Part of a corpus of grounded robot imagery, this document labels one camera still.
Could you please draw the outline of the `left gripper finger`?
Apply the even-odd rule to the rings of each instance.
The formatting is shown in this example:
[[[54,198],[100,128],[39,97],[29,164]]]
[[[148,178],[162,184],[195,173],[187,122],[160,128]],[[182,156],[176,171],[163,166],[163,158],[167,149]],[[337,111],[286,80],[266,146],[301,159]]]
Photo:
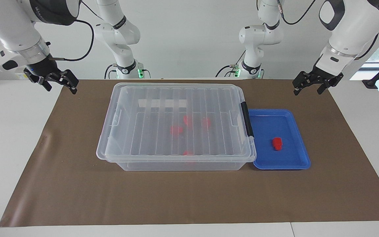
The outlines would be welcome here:
[[[309,74],[305,71],[301,71],[296,78],[292,81],[294,87],[294,95],[297,96],[302,89],[309,87]]]
[[[343,74],[339,74],[335,77],[332,77],[330,79],[328,78],[321,78],[320,82],[321,85],[317,89],[318,94],[322,94],[325,90],[329,89],[330,87],[335,87],[338,85],[338,83],[341,81],[343,78]]]

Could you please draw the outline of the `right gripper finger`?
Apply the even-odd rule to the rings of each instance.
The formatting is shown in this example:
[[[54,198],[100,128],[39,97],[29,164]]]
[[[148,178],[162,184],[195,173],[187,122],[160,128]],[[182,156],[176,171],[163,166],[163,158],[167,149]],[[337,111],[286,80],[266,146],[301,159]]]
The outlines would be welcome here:
[[[49,84],[47,80],[45,80],[44,77],[41,76],[35,76],[33,74],[28,74],[28,78],[32,83],[37,83],[41,85],[46,91],[50,92],[52,89],[52,86]]]
[[[67,69],[60,72],[59,82],[61,85],[67,87],[72,94],[75,95],[77,93],[77,85],[79,83],[79,80],[71,70]]]

